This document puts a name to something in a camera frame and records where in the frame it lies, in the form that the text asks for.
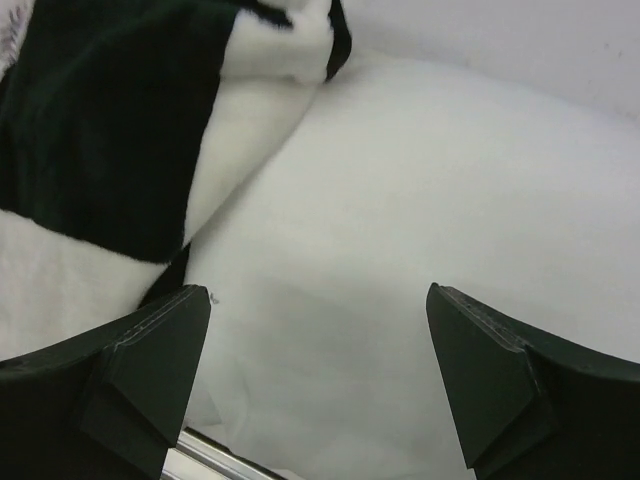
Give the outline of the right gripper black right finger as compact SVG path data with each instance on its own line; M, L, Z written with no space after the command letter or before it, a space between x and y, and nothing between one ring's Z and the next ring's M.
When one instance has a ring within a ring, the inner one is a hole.
M636 479L639 366L434 283L426 315L479 479Z

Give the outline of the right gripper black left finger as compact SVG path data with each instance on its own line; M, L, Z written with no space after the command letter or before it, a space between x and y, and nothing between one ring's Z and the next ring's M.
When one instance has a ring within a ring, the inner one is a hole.
M1 364L4 479L158 479L177 444L209 324L187 285Z

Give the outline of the white pillow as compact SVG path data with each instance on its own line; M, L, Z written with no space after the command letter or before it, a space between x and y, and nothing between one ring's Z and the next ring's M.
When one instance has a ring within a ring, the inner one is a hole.
M639 129L418 61L364 60L192 246L187 425L300 479L468 479L432 284L639 358Z

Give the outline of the black white checkered pillowcase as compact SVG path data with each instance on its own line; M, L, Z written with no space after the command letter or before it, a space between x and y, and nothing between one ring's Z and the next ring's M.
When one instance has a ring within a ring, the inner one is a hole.
M1 355L134 311L347 61L338 1L1 5Z

